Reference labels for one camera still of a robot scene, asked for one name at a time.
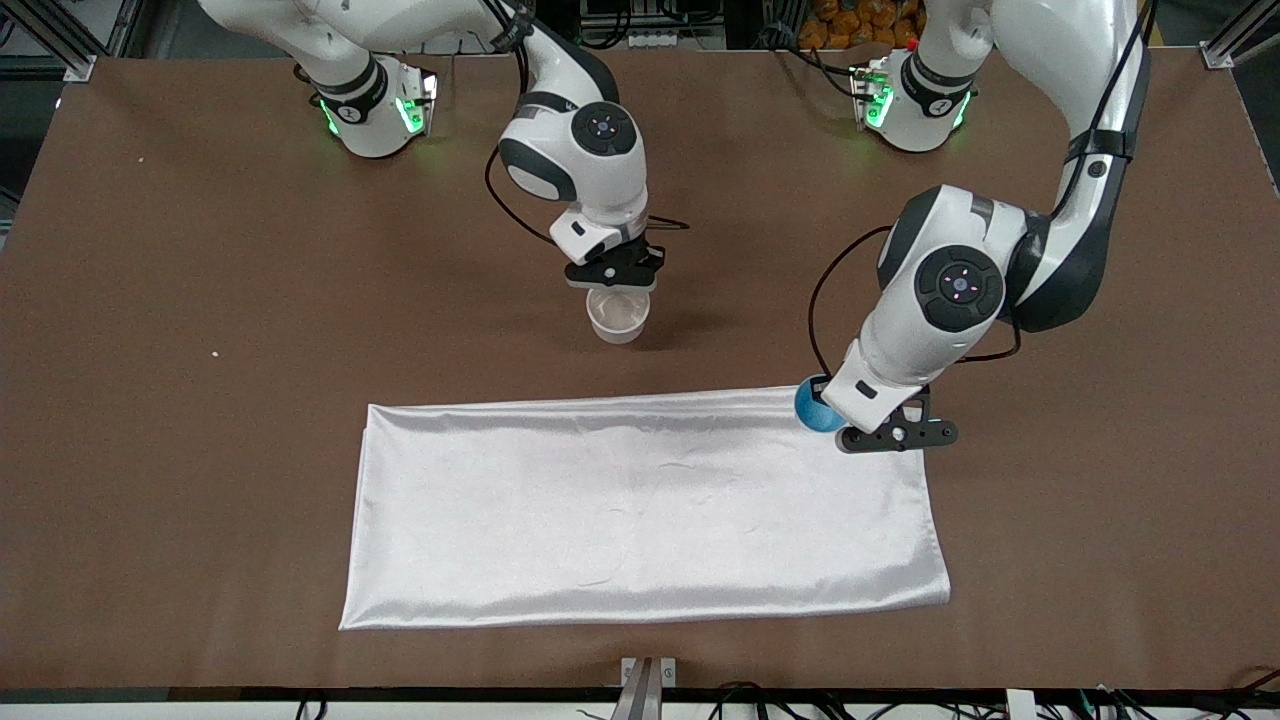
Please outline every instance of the black stripe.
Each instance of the black stripe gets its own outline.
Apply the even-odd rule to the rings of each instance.
[[[520,99],[516,100],[516,109],[518,110],[524,105],[536,105],[557,113],[572,113],[573,110],[577,110],[577,105],[570,102],[568,99],[556,95],[554,92],[544,92],[541,90],[521,95]]]
[[[906,60],[906,68],[919,73],[924,79],[941,87],[960,87],[963,85],[968,85],[973,81],[973,78],[978,77],[977,70],[961,77],[945,76],[925,65],[924,60],[920,59],[919,53],[911,53],[911,56]]]
[[[360,90],[361,87],[365,87],[365,83],[369,82],[374,77],[374,73],[376,72],[378,72],[378,60],[375,60],[372,54],[370,54],[369,64],[365,65],[365,72],[360,73],[360,77],[357,77],[356,79],[351,82],[344,82],[342,85],[324,85],[321,82],[311,81],[311,85],[312,87],[315,87],[320,92],[324,92],[325,95],[348,95],[351,92]]]

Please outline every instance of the green led light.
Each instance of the green led light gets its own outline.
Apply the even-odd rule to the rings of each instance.
[[[888,106],[893,104],[893,88],[888,86],[882,86],[879,94],[876,99],[870,101],[867,106],[867,124],[873,128],[878,128],[884,124],[884,115],[888,114]]]
[[[956,110],[956,119],[951,123],[951,129],[956,129],[964,122],[964,109],[969,106],[970,97],[973,97],[973,92],[964,94],[964,100],[960,101],[960,109]]]
[[[404,128],[408,132],[420,132],[422,129],[422,110],[412,100],[397,100],[396,109],[401,111],[401,118],[404,120]]]
[[[324,118],[326,120],[329,120],[329,132],[332,132],[334,135],[334,137],[337,137],[338,136],[338,124],[333,122],[333,115],[329,114],[329,108],[325,108],[324,102],[321,102],[320,104],[320,109],[324,110]]]

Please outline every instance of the satin fabric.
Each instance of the satin fabric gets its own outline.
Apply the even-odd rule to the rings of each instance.
[[[792,393],[371,405],[339,628],[946,602],[922,452],[845,455]]]

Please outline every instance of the clear plastic cup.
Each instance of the clear plastic cup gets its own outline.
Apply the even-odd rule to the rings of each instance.
[[[632,290],[586,291],[586,316],[600,340],[625,345],[640,337],[649,319],[649,293]]]

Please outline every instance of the brown tabletop surface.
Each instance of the brown tabletop surface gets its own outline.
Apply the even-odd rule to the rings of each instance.
[[[380,161],[287,61],[102,61],[0,254],[0,685],[590,685],[660,655],[690,685],[1212,688],[1280,662],[1280,202],[1231,77],[1153,54],[1096,304],[934,384],[963,433],[927,455],[950,603],[356,633],[366,404],[795,383],[841,247],[940,182],[1047,210],[1065,124],[998,58],[966,126],[906,155],[794,58],[611,54],[653,211],[694,225],[653,234],[653,318],[613,347],[481,182],[508,60],[457,60],[435,135]],[[828,284],[831,356],[874,259]]]

